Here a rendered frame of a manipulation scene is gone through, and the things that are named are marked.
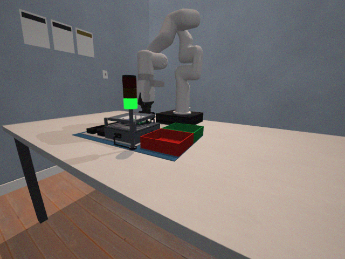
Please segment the red open-top bin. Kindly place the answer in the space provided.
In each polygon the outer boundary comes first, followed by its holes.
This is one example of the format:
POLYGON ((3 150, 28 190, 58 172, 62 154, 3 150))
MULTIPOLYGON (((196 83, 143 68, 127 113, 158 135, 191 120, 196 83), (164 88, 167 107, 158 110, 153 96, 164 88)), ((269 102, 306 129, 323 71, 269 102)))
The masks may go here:
POLYGON ((194 143, 194 133, 158 129, 140 136, 143 149, 180 156, 194 143))

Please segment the green bin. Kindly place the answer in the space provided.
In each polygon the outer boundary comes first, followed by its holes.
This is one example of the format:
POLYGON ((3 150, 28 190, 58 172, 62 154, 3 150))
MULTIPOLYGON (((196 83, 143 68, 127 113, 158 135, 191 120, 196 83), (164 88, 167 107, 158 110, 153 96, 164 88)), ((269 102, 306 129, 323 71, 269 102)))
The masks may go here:
POLYGON ((194 133, 194 143, 203 135, 204 126, 173 123, 162 129, 194 133))

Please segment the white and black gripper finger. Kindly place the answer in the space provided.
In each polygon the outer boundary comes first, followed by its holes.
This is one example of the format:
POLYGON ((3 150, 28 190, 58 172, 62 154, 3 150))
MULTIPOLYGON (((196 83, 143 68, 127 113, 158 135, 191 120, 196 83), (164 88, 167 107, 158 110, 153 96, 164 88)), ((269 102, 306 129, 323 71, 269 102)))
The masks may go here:
POLYGON ((150 108, 151 108, 151 105, 153 104, 154 102, 147 102, 147 109, 148 109, 148 112, 151 112, 150 108))
POLYGON ((141 108, 142 108, 142 113, 148 113, 147 103, 144 103, 144 102, 142 101, 142 99, 141 99, 141 93, 140 93, 140 95, 139 95, 139 99, 138 99, 138 103, 137 103, 137 104, 141 106, 141 108))

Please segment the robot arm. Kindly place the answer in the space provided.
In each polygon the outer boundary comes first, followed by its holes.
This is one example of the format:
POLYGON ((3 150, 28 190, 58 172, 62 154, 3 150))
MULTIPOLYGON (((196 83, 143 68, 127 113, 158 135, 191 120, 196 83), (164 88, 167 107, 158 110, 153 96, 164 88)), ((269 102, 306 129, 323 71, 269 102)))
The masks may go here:
POLYGON ((158 36, 148 45, 146 50, 137 53, 138 80, 150 81, 151 87, 164 87, 164 81, 154 80, 154 70, 167 67, 167 57, 160 53, 174 41, 176 33, 180 39, 178 59, 181 65, 175 70, 176 78, 176 109, 174 114, 191 114, 189 111, 190 85, 187 80, 198 80, 201 77, 203 50, 193 46, 193 38, 187 31, 199 26, 200 14, 193 9, 180 9, 169 13, 160 29, 158 36), (180 90, 180 91, 179 91, 180 90))

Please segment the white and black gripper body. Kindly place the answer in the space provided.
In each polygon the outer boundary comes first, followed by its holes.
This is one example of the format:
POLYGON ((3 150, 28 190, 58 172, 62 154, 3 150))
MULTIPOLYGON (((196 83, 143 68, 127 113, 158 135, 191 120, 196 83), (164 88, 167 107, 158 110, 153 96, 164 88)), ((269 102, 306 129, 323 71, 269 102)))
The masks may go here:
POLYGON ((155 100, 155 90, 154 87, 150 86, 150 82, 146 80, 137 81, 137 101, 141 93, 141 99, 144 103, 152 102, 155 100))

